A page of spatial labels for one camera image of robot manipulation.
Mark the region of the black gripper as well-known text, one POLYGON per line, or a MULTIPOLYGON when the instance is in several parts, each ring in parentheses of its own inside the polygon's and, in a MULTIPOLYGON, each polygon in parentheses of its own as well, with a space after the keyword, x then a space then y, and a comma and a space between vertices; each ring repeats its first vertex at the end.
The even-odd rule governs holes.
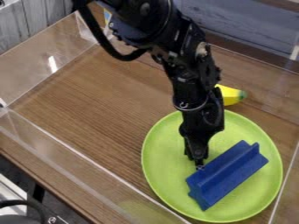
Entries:
POLYGON ((208 157, 208 142, 224 130, 220 89, 214 87, 205 93, 193 89, 174 89, 173 106, 181 112, 178 132, 184 141, 184 155, 194 161, 196 169, 200 169, 208 157))

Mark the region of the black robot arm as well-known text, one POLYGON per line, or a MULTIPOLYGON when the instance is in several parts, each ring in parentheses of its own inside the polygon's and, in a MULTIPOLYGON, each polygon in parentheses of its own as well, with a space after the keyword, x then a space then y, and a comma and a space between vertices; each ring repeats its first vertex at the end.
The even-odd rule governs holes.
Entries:
POLYGON ((205 33, 182 15, 173 0, 71 0, 90 33, 105 52, 117 60, 132 61, 148 53, 162 66, 172 83, 172 104, 181 112, 178 128, 184 154, 202 167, 209 140, 224 130, 224 102, 220 68, 214 65, 205 33), (110 13, 108 29, 134 50, 122 54, 112 46, 90 12, 95 2, 110 13))

